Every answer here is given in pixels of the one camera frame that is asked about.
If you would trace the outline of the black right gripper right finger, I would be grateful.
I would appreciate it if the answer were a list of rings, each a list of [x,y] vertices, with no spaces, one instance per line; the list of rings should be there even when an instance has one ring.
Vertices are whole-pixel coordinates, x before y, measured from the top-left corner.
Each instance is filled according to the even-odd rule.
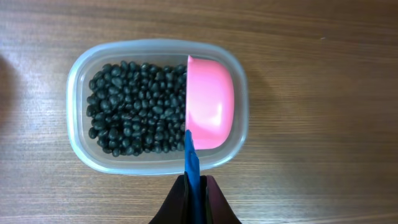
[[[215,178],[211,175],[204,175],[203,181],[206,222],[209,224],[241,224]]]

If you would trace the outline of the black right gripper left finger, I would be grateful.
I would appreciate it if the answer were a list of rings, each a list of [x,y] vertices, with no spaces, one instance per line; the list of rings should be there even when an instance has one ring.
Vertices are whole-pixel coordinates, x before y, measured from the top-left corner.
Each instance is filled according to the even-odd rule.
[[[159,211],[149,224],[186,224],[188,193],[187,176],[178,176]]]

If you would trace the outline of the pink scoop blue handle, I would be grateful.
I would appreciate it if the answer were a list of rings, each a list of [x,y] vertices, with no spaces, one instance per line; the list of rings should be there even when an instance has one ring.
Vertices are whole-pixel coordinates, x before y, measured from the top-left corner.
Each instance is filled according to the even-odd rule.
[[[214,60],[188,56],[185,112],[185,176],[189,223],[205,223],[200,163],[196,150],[214,149],[229,136],[234,89],[229,71]]]

